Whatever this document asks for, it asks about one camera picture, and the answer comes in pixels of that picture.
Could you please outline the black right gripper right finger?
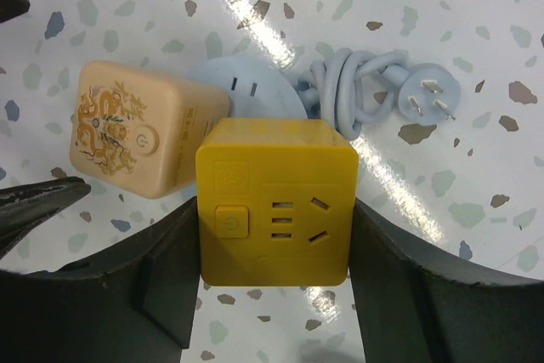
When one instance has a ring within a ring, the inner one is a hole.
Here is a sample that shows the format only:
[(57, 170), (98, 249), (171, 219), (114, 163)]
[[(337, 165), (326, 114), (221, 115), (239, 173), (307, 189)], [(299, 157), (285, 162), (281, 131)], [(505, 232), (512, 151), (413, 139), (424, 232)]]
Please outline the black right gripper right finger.
[(349, 273), (367, 362), (541, 362), (543, 283), (459, 258), (361, 200)]

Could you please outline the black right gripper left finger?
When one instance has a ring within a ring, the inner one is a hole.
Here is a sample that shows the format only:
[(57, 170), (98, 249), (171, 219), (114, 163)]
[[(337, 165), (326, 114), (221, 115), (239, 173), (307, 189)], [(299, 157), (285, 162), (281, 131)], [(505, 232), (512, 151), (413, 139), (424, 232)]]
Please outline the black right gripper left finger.
[(196, 201), (55, 272), (1, 274), (4, 362), (178, 362), (200, 281)]

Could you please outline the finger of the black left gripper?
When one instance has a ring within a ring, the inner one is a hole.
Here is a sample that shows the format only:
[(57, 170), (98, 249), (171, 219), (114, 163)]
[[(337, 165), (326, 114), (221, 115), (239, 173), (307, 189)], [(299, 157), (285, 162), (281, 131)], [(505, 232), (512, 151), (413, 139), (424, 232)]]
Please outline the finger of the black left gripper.
[(0, 0), (0, 23), (10, 21), (29, 11), (29, 0)]
[(1, 190), (1, 258), (39, 224), (81, 200), (91, 186), (65, 177)]

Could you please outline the beige cube socket adapter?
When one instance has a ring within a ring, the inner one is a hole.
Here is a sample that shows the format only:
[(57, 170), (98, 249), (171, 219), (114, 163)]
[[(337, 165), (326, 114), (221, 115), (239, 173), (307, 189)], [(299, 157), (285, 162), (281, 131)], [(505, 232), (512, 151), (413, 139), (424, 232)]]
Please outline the beige cube socket adapter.
[(196, 152), (230, 111), (221, 88), (94, 60), (80, 71), (70, 160), (76, 170), (157, 199), (196, 180)]

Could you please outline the yellow cube socket adapter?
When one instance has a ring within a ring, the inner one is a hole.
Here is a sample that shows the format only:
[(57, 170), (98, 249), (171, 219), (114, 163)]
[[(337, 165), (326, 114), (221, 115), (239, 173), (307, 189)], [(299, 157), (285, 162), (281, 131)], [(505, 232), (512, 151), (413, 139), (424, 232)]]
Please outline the yellow cube socket adapter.
[(225, 118), (196, 152), (201, 276), (212, 286), (337, 286), (359, 157), (329, 124)]

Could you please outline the light blue round power socket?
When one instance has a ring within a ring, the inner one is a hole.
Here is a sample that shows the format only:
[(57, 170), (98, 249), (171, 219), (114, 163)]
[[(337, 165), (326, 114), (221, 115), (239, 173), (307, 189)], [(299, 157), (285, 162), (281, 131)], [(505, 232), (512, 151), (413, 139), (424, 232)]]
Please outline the light blue round power socket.
[(190, 69), (186, 78), (223, 89), (228, 115), (241, 118), (306, 119), (297, 91), (269, 63), (246, 56), (211, 59)]

